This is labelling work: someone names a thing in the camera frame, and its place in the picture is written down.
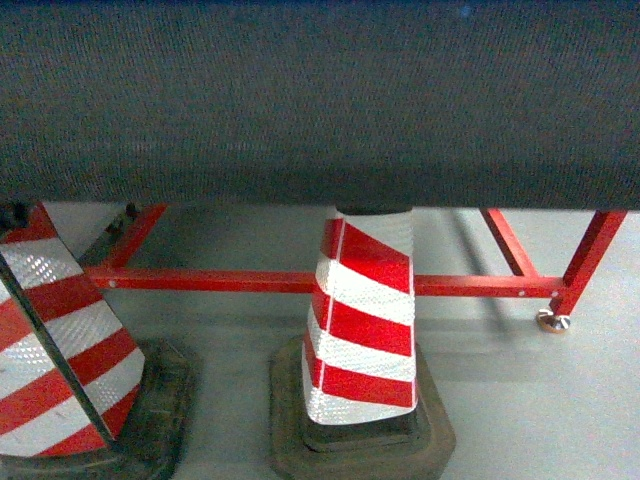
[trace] black rubber base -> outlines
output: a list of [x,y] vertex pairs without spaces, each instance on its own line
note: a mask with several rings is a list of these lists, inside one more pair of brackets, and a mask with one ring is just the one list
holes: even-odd
[[0,457],[8,480],[166,480],[179,460],[194,377],[164,340],[140,342],[140,393],[113,449],[49,458]]
[[393,420],[330,427],[309,420],[302,392],[302,339],[271,361],[271,464],[295,480],[436,480],[455,435],[427,363],[416,345],[419,401]]

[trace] gray fabric cover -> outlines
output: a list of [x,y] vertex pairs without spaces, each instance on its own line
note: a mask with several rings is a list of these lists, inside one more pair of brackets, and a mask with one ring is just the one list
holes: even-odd
[[0,200],[638,208],[639,12],[4,5]]

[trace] reflective stripe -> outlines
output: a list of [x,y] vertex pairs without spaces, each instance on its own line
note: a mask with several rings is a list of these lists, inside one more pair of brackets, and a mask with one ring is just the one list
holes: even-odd
[[102,414],[102,420],[104,420],[104,423],[109,427],[109,431],[114,438],[120,435],[122,427],[127,420],[127,415],[133,407],[136,398],[138,398],[139,391],[140,385],[136,385],[122,400]]
[[47,413],[0,435],[0,454],[31,457],[89,425],[78,400],[71,397]]
[[0,245],[0,253],[25,290],[83,273],[58,238]]
[[38,453],[38,456],[59,456],[73,455],[74,453],[84,453],[99,448],[106,447],[106,443],[93,425],[88,425],[69,438],[56,443],[53,447],[47,448]]
[[45,326],[66,359],[88,350],[122,328],[104,300],[51,320]]
[[[320,290],[320,287],[314,288],[311,308],[313,308],[320,328],[326,330],[329,297]],[[341,319],[331,323],[330,333],[334,337],[376,350],[397,353],[398,355],[412,355],[412,327],[410,325],[400,325],[384,318],[369,315],[336,300],[333,301],[332,315]]]
[[405,415],[415,408],[415,406],[407,408],[360,402],[323,393],[319,388],[311,384],[305,356],[306,352],[303,351],[302,381],[304,396],[309,418],[316,423],[321,425],[351,425],[372,422]]
[[32,333],[0,352],[0,399],[24,388],[55,368]]
[[304,360],[307,363],[307,371],[311,378],[311,383],[314,387],[318,387],[320,385],[322,370],[324,369],[324,362],[316,358],[313,343],[311,342],[311,335],[309,335],[309,329],[307,329],[302,339],[302,351]]
[[85,387],[99,414],[113,407],[140,383],[143,368],[144,355],[136,348],[118,365]]
[[412,325],[415,300],[321,255],[316,280],[324,293],[345,305],[402,325]]
[[312,379],[313,385],[324,393],[398,407],[410,407],[414,404],[415,381],[389,380],[328,365],[315,357],[315,352],[309,355],[309,349],[313,350],[313,344],[310,343],[310,340],[305,342],[307,358],[311,357],[308,363],[314,365],[314,373],[318,365],[321,370],[320,378]]
[[309,309],[309,336],[316,358],[327,365],[364,375],[411,382],[416,376],[413,357],[396,355],[336,338],[320,329]]
[[101,377],[137,348],[124,328],[106,340],[69,359],[69,366],[82,385]]
[[410,293],[411,258],[346,224],[340,263],[382,285]]
[[73,396],[73,392],[58,370],[51,370],[0,400],[0,435],[47,412]]
[[102,300],[100,291],[86,275],[40,285],[24,293],[43,322],[69,315]]

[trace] gray floor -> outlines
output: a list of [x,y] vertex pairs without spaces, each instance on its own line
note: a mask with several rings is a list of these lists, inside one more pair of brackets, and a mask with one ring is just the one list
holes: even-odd
[[[313,270],[323,208],[172,208],[135,266]],[[507,212],[539,269],[561,274],[588,213]],[[416,211],[418,273],[509,274],[474,210]],[[176,480],[275,479],[270,355],[301,334],[306,295],[112,291],[139,337],[197,354]],[[640,478],[640,215],[623,225],[564,336],[543,300],[420,298],[418,339],[458,438],[443,480]]]

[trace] red metal bar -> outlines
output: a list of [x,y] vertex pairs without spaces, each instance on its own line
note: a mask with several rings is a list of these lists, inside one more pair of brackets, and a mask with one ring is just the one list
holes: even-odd
[[202,292],[311,293],[314,274],[89,267],[98,288],[194,290]]
[[596,212],[564,274],[567,289],[551,301],[555,315],[570,315],[627,212]]
[[105,267],[124,267],[131,257],[140,249],[153,227],[155,227],[168,205],[159,204],[145,208],[122,238],[113,247],[109,256],[102,262]]
[[416,275],[416,295],[432,297],[549,298],[561,295],[559,277]]
[[496,208],[481,210],[482,216],[498,243],[514,275],[537,277],[538,271],[502,212]]
[[[311,293],[313,272],[255,272],[89,267],[99,288],[198,290],[207,292]],[[416,295],[549,298],[564,291],[556,277],[416,275]]]

